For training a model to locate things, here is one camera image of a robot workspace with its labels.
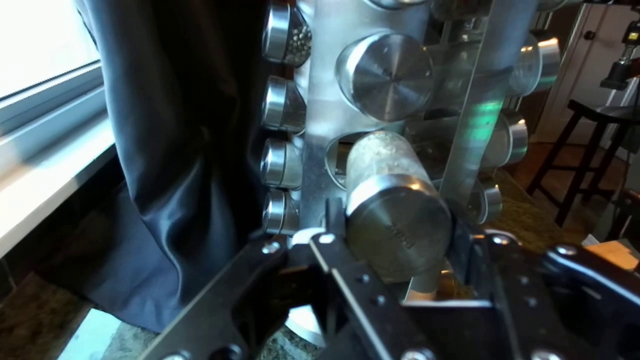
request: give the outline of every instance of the bar stool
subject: bar stool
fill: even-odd
[[[526,188],[528,195],[535,195],[537,191],[540,191],[548,201],[552,201],[559,206],[556,225],[561,225],[561,227],[564,225],[579,195],[584,195],[584,201],[589,201],[593,195],[600,195],[606,198],[611,198],[615,195],[613,191],[600,191],[598,184],[600,184],[604,172],[608,171],[613,159],[616,156],[620,145],[625,143],[625,137],[628,135],[628,131],[632,127],[640,125],[640,113],[635,113],[632,107],[590,108],[579,100],[571,100],[569,108],[575,111],[575,116],[564,127],[559,143],[554,145],[554,148],[546,156],[545,165],[537,172],[535,180]],[[576,131],[581,119],[596,123],[595,131],[590,135],[590,140],[582,153],[581,165],[579,166],[556,166],[554,160],[559,159],[561,151],[566,147],[566,140],[571,139],[571,135]],[[596,151],[600,148],[600,140],[611,125],[616,125],[618,131],[613,137],[613,143],[606,148],[603,163],[596,168],[593,168],[593,159],[595,159]],[[569,192],[563,201],[556,201],[543,186],[543,179],[546,177],[548,171],[575,172],[573,184],[569,186]],[[582,188],[582,180],[584,180],[587,172],[595,172],[595,179],[590,180],[589,188]]]

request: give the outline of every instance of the black metal bar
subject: black metal bar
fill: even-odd
[[[593,163],[593,159],[595,159],[595,154],[596,154],[596,151],[598,151],[598,147],[600,147],[600,140],[603,140],[603,137],[604,137],[606,127],[608,127],[608,123],[596,123],[596,128],[595,128],[595,132],[593,132],[593,137],[590,137],[590,140],[589,140],[589,147],[587,147],[587,151],[584,151],[584,154],[582,154],[582,159],[581,159],[581,165],[579,165],[579,171],[576,171],[576,175],[575,175],[575,179],[573,179],[573,184],[569,186],[569,192],[566,192],[566,196],[564,196],[564,201],[563,201],[563,205],[561,205],[561,211],[559,211],[559,214],[556,214],[556,225],[559,225],[559,227],[564,225],[569,212],[571,212],[573,206],[575,206],[575,201],[576,201],[579,191],[581,191],[581,186],[582,186],[587,168],[590,166],[590,163]]]
[[[630,128],[628,125],[620,125],[620,127],[616,128],[616,135],[615,135],[615,139],[613,139],[613,145],[606,148],[604,159],[600,160],[600,166],[598,166],[595,179],[593,179],[590,184],[589,184],[589,191],[593,191],[593,192],[587,192],[587,195],[582,196],[584,201],[590,201],[593,195],[598,191],[598,184],[600,184],[604,172],[608,171],[613,159],[616,156],[616,153],[618,153],[625,137],[628,135],[628,128]]]
[[[257,348],[253,348],[255,344],[251,343],[260,343],[266,336],[257,335],[265,332],[265,329],[255,329],[258,322],[255,315],[263,315],[266,320],[275,322],[263,322],[265,326],[278,326],[277,319],[287,317],[288,308],[285,315],[277,315],[275,308],[269,308],[270,299],[265,294],[255,303],[245,300],[253,291],[265,289],[265,277],[285,263],[285,243],[247,244],[143,358],[162,360],[172,354],[184,358],[255,358]]]
[[[342,239],[325,243],[322,237],[315,237],[310,246],[344,299],[350,324],[370,358],[403,358],[407,352],[437,356],[398,300],[365,263],[350,256]]]
[[[556,140],[554,148],[548,153],[548,156],[545,159],[545,163],[543,163],[540,171],[537,172],[535,180],[528,184],[528,188],[526,188],[528,195],[535,195],[540,188],[543,179],[552,168],[552,165],[559,159],[563,147],[566,145],[566,140],[576,131],[581,119],[582,119],[582,115],[575,113],[575,116],[569,120],[569,125],[564,127],[561,139]]]

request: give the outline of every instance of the curtain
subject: curtain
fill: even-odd
[[[78,0],[125,186],[41,274],[161,332],[260,229],[260,2]]]

